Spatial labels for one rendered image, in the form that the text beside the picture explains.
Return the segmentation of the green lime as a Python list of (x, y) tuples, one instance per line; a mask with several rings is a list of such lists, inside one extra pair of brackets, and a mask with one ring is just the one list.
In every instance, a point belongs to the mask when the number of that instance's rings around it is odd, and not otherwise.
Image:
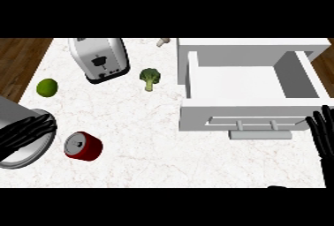
[(58, 92), (58, 82), (54, 79), (45, 79), (37, 84), (37, 93), (43, 97), (52, 97)]

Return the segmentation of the red soda can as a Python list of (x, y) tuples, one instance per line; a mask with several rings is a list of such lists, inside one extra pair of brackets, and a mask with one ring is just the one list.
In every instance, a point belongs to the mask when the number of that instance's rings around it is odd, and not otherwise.
[(104, 144), (88, 132), (76, 132), (64, 143), (65, 155), (77, 160), (93, 161), (102, 154)]

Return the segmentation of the white open drawer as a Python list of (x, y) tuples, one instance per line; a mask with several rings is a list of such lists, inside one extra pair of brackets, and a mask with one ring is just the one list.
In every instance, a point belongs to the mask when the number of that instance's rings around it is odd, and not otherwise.
[(272, 65), (201, 66), (188, 53), (187, 98), (219, 106), (334, 107), (303, 51), (287, 51)]

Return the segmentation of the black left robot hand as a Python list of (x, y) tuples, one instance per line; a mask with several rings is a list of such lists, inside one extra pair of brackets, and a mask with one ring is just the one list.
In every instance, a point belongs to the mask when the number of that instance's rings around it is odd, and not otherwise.
[(51, 114), (27, 117), (3, 127), (0, 129), (0, 161), (56, 129)]

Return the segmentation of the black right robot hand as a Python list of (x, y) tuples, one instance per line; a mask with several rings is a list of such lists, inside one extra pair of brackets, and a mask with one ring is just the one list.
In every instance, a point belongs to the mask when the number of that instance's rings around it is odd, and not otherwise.
[(334, 189), (334, 109), (324, 105), (321, 111), (306, 117), (314, 142), (321, 158), (324, 182), (328, 189)]

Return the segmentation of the silver toaster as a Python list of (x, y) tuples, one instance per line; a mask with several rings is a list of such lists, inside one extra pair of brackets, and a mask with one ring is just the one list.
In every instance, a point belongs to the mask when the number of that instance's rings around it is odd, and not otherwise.
[(68, 43), (73, 59), (92, 84), (129, 73), (129, 53), (120, 38), (70, 38)]

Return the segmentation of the green broccoli floret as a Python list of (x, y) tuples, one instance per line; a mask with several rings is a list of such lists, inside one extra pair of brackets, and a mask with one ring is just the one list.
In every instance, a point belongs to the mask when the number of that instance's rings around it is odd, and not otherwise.
[(145, 90), (151, 92), (153, 85), (160, 83), (161, 74), (154, 68), (148, 68), (141, 72), (139, 79), (147, 82)]

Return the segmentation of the white cabinet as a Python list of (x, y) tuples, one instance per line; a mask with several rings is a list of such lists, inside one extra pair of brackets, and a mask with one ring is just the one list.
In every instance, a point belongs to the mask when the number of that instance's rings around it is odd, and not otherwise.
[(305, 51), (314, 61), (328, 46), (327, 38), (178, 38), (178, 84), (185, 84), (191, 51), (201, 66), (272, 66), (287, 51)]

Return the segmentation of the white drawer front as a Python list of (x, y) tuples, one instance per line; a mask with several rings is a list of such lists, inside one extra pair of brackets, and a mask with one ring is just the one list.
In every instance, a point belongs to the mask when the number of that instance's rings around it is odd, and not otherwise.
[(222, 131), (206, 126), (210, 117), (312, 117), (321, 106), (334, 109), (333, 98), (187, 99), (181, 107), (182, 131)]

